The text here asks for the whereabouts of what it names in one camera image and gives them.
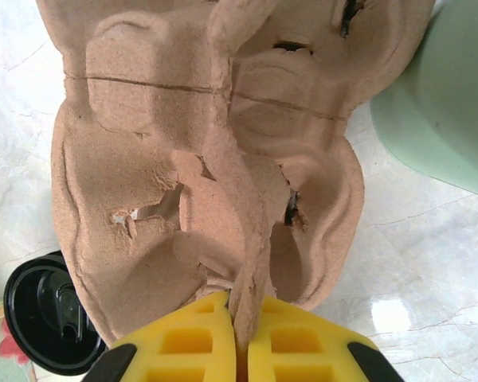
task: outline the light green bucket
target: light green bucket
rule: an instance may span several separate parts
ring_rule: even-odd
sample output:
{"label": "light green bucket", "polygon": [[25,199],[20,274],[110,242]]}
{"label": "light green bucket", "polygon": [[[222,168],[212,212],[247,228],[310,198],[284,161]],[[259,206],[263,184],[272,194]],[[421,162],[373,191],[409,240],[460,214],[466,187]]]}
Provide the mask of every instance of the light green bucket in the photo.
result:
{"label": "light green bucket", "polygon": [[393,156],[478,193],[478,0],[443,6],[412,62],[371,110]]}

